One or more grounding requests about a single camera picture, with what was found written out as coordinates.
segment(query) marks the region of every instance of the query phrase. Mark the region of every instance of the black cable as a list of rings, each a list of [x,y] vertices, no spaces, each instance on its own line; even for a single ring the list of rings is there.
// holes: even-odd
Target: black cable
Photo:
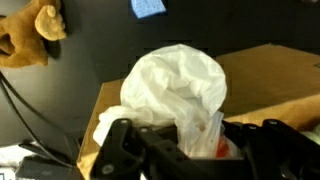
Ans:
[[[26,123],[26,121],[24,120],[24,118],[22,117],[22,115],[20,114],[20,112],[18,111],[17,107],[15,106],[15,104],[13,103],[4,83],[2,82],[2,79],[0,79],[0,89],[4,94],[4,97],[6,98],[9,106],[11,107],[11,109],[13,110],[13,112],[18,116],[20,122],[22,123],[22,125],[26,128],[26,130],[28,131],[29,135],[32,137],[32,139],[37,143],[37,145],[39,145],[39,148],[45,152],[48,157],[50,157],[52,160],[56,161],[57,163],[73,168],[74,166],[72,164],[68,164],[66,162],[63,162],[62,160],[58,159],[57,157],[55,157],[51,152],[49,152],[45,146],[41,143],[41,141],[37,138],[37,136],[34,134],[34,132],[31,130],[31,128],[28,126],[28,124]]]
[[[24,100],[21,95],[14,89],[14,87],[10,84],[10,82],[7,80],[7,78],[2,74],[0,71],[0,80],[3,81],[4,85],[10,90],[10,92],[24,105],[26,106],[32,113],[34,113],[36,116],[38,116],[41,120],[43,120],[45,123],[47,123],[49,126],[53,127],[57,131],[60,131],[64,134],[64,136],[69,136],[64,132],[64,130],[59,127],[58,125],[52,123],[48,118],[43,116],[40,112],[38,112],[35,108],[33,108],[26,100]]]

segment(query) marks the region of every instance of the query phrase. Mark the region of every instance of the cardboard box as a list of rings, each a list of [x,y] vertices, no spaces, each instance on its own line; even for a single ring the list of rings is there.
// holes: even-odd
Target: cardboard box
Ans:
[[[297,130],[320,123],[320,56],[264,45],[216,60],[227,77],[228,94],[221,108],[227,121],[261,125],[264,119],[275,118]],[[85,179],[100,149],[93,140],[99,114],[120,104],[122,82],[102,85],[77,162]]]

